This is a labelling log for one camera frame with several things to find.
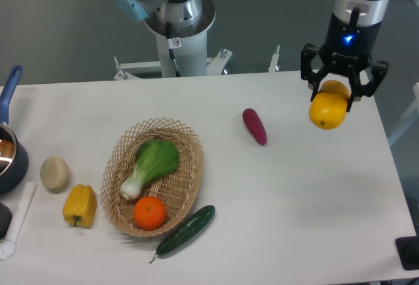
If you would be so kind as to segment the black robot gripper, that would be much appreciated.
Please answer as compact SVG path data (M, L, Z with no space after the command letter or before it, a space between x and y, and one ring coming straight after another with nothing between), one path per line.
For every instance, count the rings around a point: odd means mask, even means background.
M349 80L351 93L347 112L350 112L354 101L360 101L363 96L371 97L376 92L388 72L387 62L372 63L371 52L380 27L380 23L371 26L350 26L335 15L331 16L321 48L307 43L301 51L301 79L307 81L308 88L312 90L311 101L316 97L319 86L328 73L343 75ZM320 56L323 62L318 71L312 69L312 60L316 56ZM372 79L363 85L360 71L369 66Z

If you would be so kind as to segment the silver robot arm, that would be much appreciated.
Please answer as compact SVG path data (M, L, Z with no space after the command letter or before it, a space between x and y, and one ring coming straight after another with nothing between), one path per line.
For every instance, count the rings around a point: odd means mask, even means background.
M386 61L371 56L389 0L335 0L325 42L310 43L301 51L301 78L316 96L330 73L348 79L347 107L371 97L388 72Z

